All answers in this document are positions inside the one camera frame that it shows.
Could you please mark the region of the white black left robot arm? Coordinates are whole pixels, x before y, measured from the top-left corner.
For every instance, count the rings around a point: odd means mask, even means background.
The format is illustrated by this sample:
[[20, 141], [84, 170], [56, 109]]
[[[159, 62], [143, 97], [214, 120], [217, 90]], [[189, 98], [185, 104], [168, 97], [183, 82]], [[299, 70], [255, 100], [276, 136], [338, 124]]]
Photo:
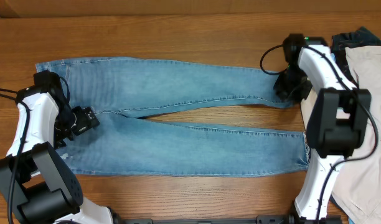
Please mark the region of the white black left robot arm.
[[71, 108], [67, 81], [44, 70], [34, 85], [19, 91], [0, 88], [15, 102], [19, 120], [14, 142], [0, 159], [0, 193], [9, 223], [121, 223], [109, 207], [87, 199], [75, 174], [57, 153], [99, 125], [91, 108]]

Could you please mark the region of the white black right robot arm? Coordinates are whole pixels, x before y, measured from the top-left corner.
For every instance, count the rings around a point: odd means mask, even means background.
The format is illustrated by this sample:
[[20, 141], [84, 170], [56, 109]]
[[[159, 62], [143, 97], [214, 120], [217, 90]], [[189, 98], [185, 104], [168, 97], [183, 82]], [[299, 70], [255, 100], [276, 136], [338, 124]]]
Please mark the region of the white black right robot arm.
[[282, 100], [301, 101], [310, 90], [317, 94], [306, 128], [310, 148], [304, 184], [283, 223], [341, 223], [327, 214], [327, 205], [342, 166], [361, 147], [372, 96], [358, 89], [331, 58], [322, 37], [290, 34], [280, 46], [288, 67], [274, 85]]

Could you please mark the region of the dark navy garment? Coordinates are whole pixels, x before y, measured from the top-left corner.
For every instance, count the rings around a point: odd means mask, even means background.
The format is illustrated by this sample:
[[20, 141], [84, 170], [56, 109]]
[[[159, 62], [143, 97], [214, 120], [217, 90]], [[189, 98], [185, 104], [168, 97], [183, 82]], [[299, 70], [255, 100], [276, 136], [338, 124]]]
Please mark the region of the dark navy garment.
[[360, 27], [355, 32], [340, 33], [332, 36], [331, 52], [334, 54], [337, 66], [346, 78], [359, 86], [358, 81], [350, 73], [346, 59], [346, 48], [365, 46], [381, 46], [381, 40], [365, 27]]

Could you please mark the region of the beige cloth garment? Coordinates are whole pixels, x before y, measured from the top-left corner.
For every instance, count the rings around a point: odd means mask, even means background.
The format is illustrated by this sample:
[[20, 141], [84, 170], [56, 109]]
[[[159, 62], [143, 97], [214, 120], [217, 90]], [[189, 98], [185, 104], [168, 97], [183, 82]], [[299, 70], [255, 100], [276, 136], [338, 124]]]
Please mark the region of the beige cloth garment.
[[346, 48], [350, 73], [372, 95], [363, 143], [341, 169], [332, 197], [354, 223], [381, 223], [381, 46]]

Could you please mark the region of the brown cardboard backboard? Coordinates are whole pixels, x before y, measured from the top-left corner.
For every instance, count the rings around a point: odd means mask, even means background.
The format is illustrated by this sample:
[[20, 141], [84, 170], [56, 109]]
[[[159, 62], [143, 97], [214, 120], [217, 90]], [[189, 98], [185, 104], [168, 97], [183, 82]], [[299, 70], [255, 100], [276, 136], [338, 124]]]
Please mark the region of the brown cardboard backboard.
[[381, 11], [381, 0], [0, 0], [1, 18]]

